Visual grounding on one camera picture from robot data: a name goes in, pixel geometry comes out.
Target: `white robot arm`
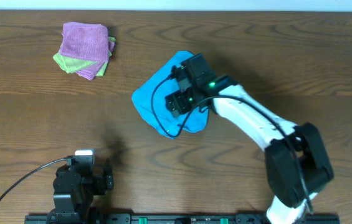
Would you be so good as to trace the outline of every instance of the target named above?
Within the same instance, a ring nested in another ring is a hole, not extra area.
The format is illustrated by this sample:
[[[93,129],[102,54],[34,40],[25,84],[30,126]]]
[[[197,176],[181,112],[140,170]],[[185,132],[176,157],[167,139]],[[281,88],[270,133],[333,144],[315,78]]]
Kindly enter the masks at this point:
[[[180,87],[166,96],[166,107],[173,116],[207,106],[238,126],[265,152],[267,179],[275,194],[267,210],[271,223],[292,224],[307,208],[311,211],[311,199],[333,179],[316,127],[310,123],[298,126],[272,113],[232,78],[216,77],[201,54],[173,67],[168,78],[176,79]],[[297,157],[296,151],[303,155]]]
[[[242,86],[229,86],[220,91],[219,94],[242,98],[254,104],[274,121],[278,122],[287,135],[295,132],[294,127],[297,126],[295,123],[282,119],[269,111],[249,96]],[[238,126],[238,128],[253,139],[263,151],[274,139],[283,139],[283,136],[275,129],[273,124],[247,104],[228,98],[215,98],[213,99],[213,104],[219,116],[228,119]],[[313,199],[316,195],[317,193],[312,193],[310,198]],[[273,224],[292,224],[303,215],[305,209],[305,202],[302,202],[297,208],[290,208],[284,205],[275,196],[272,205],[267,210],[267,218]]]

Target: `pink cloth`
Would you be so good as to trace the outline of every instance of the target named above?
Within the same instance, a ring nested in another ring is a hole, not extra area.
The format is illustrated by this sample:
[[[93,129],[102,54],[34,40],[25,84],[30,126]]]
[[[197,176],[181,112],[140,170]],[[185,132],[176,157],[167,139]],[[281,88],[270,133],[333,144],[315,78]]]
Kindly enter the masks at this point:
[[[109,44],[109,51],[113,52],[113,48],[115,47],[115,43],[109,41],[108,44]],[[79,70],[76,73],[78,75],[80,75],[81,77],[84,77],[84,78],[86,78],[88,80],[93,80],[94,77],[96,76],[96,74],[98,73],[98,71],[101,69],[101,67],[103,65],[104,65],[103,62],[98,62],[98,63],[95,63],[94,65],[89,66],[88,68]]]
[[[93,80],[104,63],[105,62],[95,63],[85,69],[81,69],[81,70],[77,71],[76,73],[78,75],[80,75],[81,77],[84,77],[88,80]]]
[[[107,62],[109,59],[108,29],[100,24],[67,22],[59,53],[82,60]]]

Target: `green connector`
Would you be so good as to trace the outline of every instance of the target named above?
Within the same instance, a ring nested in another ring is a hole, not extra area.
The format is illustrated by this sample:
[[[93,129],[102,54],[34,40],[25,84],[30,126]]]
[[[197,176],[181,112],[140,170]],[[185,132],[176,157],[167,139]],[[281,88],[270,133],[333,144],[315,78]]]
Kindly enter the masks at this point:
[[[221,218],[220,224],[228,224],[228,218]]]
[[[138,224],[147,224],[147,223],[148,223],[147,218],[139,218],[138,219]]]

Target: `wood grain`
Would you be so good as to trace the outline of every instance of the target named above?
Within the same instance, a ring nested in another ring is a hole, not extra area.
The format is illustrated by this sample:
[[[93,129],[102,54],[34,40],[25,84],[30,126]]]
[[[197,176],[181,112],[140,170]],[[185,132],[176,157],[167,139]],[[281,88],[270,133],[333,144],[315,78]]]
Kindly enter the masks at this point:
[[[117,38],[104,77],[55,64],[68,21]],[[170,140],[135,110],[131,94],[178,50],[204,53],[270,110],[316,125],[336,177],[314,208],[352,223],[352,13],[0,11],[0,195],[39,165],[95,148],[114,164],[115,190],[95,201],[108,212],[265,210],[263,154],[233,124],[211,114],[204,131]],[[16,187],[0,223],[53,208],[56,168]]]

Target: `stack of towels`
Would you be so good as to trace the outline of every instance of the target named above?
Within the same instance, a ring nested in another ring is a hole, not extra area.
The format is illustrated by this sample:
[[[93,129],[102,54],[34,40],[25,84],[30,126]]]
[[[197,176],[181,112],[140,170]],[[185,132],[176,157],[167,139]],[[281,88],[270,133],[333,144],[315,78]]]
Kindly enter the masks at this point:
[[[88,80],[103,76],[115,47],[108,29],[100,24],[67,22],[62,35],[62,45],[53,56],[59,67]]]

